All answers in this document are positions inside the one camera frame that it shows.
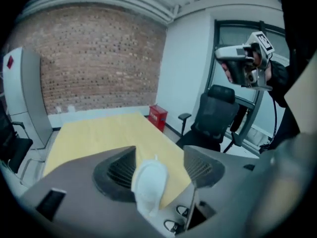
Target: chair backrest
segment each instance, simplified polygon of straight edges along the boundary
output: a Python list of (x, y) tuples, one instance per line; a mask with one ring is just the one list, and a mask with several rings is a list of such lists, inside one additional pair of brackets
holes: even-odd
[(6, 115), (2, 103), (0, 102), (0, 159), (8, 160), (10, 156), (7, 155), (8, 148), (11, 146), (11, 142), (16, 138), (13, 125)]
[(201, 95), (198, 113), (191, 129), (208, 140), (221, 143), (238, 110), (234, 90), (213, 85), (208, 93)]

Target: table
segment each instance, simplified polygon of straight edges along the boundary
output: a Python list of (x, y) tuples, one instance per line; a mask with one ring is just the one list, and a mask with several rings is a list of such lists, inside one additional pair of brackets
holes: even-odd
[(47, 158), (43, 175), (61, 164), (103, 151), (136, 146), (137, 168), (145, 159), (164, 163), (169, 171), (160, 209), (172, 202), (191, 182), (184, 152), (140, 113), (65, 123)]

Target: gray floor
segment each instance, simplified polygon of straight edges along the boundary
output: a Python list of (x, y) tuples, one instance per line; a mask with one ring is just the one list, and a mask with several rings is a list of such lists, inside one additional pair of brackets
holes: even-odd
[[(15, 176), (12, 172), (10, 172), (7, 168), (1, 165), (0, 169), (4, 177), (6, 178), (6, 181), (13, 195), (15, 195), (16, 197), (20, 197), (28, 189), (28, 187), (21, 185), (19, 182), (19, 177), (21, 177), (21, 173), (25, 167), (27, 160), (30, 158), (39, 159), (41, 157), (40, 155), (47, 157), (48, 153), (51, 151), (52, 145), (56, 139), (57, 134), (58, 134), (58, 131), (53, 132), (45, 149), (41, 149), (39, 150), (39, 152), (37, 152), (36, 150), (30, 150), (27, 153), (26, 158), (24, 159), (24, 161), (22, 162), (20, 166), (19, 172), (17, 174), (18, 177)], [(170, 130), (167, 127), (165, 127), (164, 129), (164, 134), (173, 142), (176, 142), (179, 139), (179, 136), (177, 136), (172, 130)], [(224, 137), (223, 143), (221, 144), (221, 151), (223, 151), (229, 143), (230, 143), (230, 140)], [(232, 146), (230, 150), (227, 152), (227, 154), (257, 158), (257, 156), (253, 155), (251, 152), (247, 151), (246, 149), (242, 147), (237, 147), (237, 146)], [(44, 166), (45, 166), (45, 163), (38, 163), (38, 162), (31, 161), (26, 170), (23, 181), (30, 186), (36, 183), (43, 175)]]

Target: hand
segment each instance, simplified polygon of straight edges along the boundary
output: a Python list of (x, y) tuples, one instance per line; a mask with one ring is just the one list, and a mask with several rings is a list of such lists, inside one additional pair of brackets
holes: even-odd
[[(253, 66), (250, 68), (251, 70), (253, 69), (256, 69), (260, 64), (261, 64), (261, 58), (259, 56), (259, 54), (257, 52), (253, 52), (253, 57), (254, 57), (254, 63), (253, 63)], [(229, 82), (233, 82), (232, 80), (232, 77), (231, 77), (231, 74), (230, 74), (230, 71), (228, 69), (228, 66), (225, 64), (225, 63), (222, 63), (221, 64), (221, 67), (223, 68), (224, 70), (224, 73), (226, 74)]]

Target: black chair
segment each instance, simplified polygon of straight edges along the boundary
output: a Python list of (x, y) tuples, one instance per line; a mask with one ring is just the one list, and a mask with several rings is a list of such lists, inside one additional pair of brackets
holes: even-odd
[[(30, 138), (18, 138), (13, 125), (21, 126), (25, 131), (25, 126), (22, 122), (11, 122), (9, 120), (2, 104), (0, 103), (0, 160), (6, 168), (18, 177), (16, 174), (18, 173), (20, 165), (27, 152), (33, 144), (33, 140)], [(21, 177), (18, 177), (21, 185), (25, 186), (23, 177), (31, 161), (44, 162), (43, 160), (29, 159), (23, 169)]]
[(185, 135), (183, 133), (186, 120), (191, 114), (184, 113), (178, 117), (183, 121), (183, 125), (181, 138), (176, 144), (182, 149), (185, 145), (194, 145), (220, 152), (220, 143), (223, 141), (227, 128), (232, 124), (232, 142), (224, 152), (227, 152), (233, 144), (240, 147), (242, 140), (235, 132), (239, 127), (238, 122), (232, 123), (238, 110), (239, 104), (235, 102), (234, 90), (220, 85), (213, 85), (208, 93), (201, 95), (195, 122), (191, 126), (191, 130)]

